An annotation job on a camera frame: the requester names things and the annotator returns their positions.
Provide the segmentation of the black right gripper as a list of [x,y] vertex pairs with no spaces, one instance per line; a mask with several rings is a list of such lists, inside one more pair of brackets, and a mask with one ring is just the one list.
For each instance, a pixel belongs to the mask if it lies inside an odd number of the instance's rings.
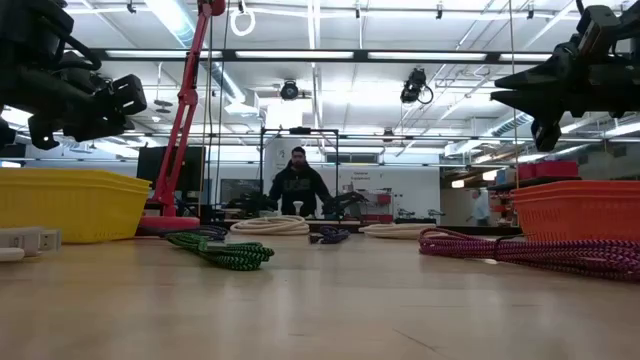
[[639,64],[610,54],[616,42],[587,39],[565,42],[553,51],[553,58],[495,81],[501,89],[555,88],[553,96],[541,91],[496,91],[490,97],[536,119],[560,118],[569,112],[581,117],[586,112],[608,112],[621,117],[639,109]]

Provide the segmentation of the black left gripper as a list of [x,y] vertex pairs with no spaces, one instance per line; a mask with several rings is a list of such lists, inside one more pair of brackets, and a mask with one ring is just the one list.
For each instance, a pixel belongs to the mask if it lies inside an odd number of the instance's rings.
[[29,133],[41,150],[59,145],[53,136],[59,117],[64,117],[64,135],[77,142],[122,134],[125,117],[114,116],[111,96],[109,82],[93,71],[1,66],[1,104],[34,114],[28,119]]

